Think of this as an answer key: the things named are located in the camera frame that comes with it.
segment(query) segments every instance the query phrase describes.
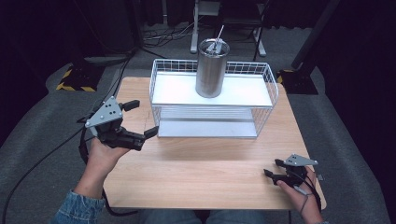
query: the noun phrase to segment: hand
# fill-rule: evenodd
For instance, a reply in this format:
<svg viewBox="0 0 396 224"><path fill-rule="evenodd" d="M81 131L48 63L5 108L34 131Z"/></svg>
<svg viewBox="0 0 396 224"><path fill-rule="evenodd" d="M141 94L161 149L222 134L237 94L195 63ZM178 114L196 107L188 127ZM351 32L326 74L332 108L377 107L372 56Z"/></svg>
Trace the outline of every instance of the hand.
<svg viewBox="0 0 396 224"><path fill-rule="evenodd" d="M313 187L315 187L315 184L317 182L315 173L309 167L305 167L305 169L307 171L306 182L311 184L310 181L312 180ZM305 191L308 194L307 196L303 195L296 189L291 188L288 184L281 180L278 180L276 183L289 196L291 202L294 205L294 208L297 211L301 212L301 216L303 217L305 223L318 223L323 221L323 218L318 210L315 196L312 194L311 188L309 188L305 183L300 185L300 189Z"/></svg>
<svg viewBox="0 0 396 224"><path fill-rule="evenodd" d="M103 184L107 175L114 169L119 158L130 150L123 147L111 148L93 138L91 150L82 178L74 192L86 197L101 199Z"/></svg>

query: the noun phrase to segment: stainless steel tumbler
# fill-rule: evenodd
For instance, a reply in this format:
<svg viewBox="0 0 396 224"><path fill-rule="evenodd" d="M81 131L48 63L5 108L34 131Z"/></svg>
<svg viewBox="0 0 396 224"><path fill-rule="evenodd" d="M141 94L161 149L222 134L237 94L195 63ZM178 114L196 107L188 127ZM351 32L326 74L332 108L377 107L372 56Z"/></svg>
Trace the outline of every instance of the stainless steel tumbler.
<svg viewBox="0 0 396 224"><path fill-rule="evenodd" d="M230 46L222 39L206 39L199 45L195 90L205 98L221 94Z"/></svg>

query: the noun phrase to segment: wire basket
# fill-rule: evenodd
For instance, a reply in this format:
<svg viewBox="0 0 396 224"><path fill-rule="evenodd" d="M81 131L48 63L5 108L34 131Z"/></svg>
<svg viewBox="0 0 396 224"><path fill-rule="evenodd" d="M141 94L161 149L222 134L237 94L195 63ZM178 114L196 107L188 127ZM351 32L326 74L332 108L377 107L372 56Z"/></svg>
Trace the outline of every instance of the wire basket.
<svg viewBox="0 0 396 224"><path fill-rule="evenodd" d="M258 137L278 98L269 64L227 62L216 98L195 91L197 67L193 60L154 61L149 98L158 136Z"/></svg>

